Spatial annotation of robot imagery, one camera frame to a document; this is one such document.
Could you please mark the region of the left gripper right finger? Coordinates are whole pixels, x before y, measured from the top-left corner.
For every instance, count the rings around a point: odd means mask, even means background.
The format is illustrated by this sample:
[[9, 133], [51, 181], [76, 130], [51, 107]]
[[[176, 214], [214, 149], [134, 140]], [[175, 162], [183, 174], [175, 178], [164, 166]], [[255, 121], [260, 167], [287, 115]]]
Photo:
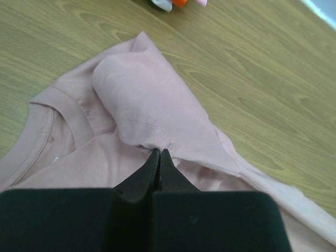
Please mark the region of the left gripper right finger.
[[175, 167], [167, 149], [161, 153], [158, 172], [158, 195], [201, 192]]

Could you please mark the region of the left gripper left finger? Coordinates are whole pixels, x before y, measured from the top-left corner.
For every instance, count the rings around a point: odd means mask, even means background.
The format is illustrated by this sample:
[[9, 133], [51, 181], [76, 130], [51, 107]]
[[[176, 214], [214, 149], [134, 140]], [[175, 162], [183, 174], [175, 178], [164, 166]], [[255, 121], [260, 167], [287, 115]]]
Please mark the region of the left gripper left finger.
[[160, 152], [154, 149], [146, 162], [123, 182], [113, 188], [113, 191], [130, 204], [137, 204], [151, 195], [156, 187], [158, 169], [160, 167]]

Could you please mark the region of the dusty pink graphic t-shirt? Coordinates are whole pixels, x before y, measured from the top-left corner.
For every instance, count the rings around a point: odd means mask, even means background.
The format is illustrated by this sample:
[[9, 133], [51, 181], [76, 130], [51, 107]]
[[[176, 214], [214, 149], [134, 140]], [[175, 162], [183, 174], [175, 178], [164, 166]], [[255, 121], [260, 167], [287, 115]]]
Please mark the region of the dusty pink graphic t-shirt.
[[151, 150], [169, 150], [203, 191], [261, 191], [280, 207], [294, 251], [335, 251], [335, 219], [245, 161], [145, 33], [59, 77], [29, 103], [1, 159], [1, 190], [113, 187]]

